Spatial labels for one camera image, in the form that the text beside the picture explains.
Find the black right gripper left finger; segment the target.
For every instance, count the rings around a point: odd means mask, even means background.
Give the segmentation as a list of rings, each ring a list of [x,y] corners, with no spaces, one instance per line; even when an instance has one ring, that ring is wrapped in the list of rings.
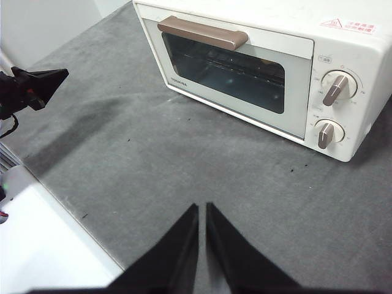
[[[115,293],[192,293],[197,261],[198,206],[193,203],[108,289]]]

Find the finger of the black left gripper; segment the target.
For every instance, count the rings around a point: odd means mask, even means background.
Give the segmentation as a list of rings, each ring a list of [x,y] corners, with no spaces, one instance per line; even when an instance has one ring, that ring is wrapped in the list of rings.
[[[57,89],[27,89],[26,103],[30,107],[45,107]]]
[[[67,69],[52,69],[28,72],[19,67],[11,67],[18,85],[26,89],[58,89],[67,78]]]

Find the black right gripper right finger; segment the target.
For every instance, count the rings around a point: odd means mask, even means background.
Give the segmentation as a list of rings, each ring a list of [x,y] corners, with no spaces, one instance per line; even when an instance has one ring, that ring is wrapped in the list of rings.
[[[300,292],[300,284],[248,242],[212,202],[206,204],[206,239],[232,293]]]

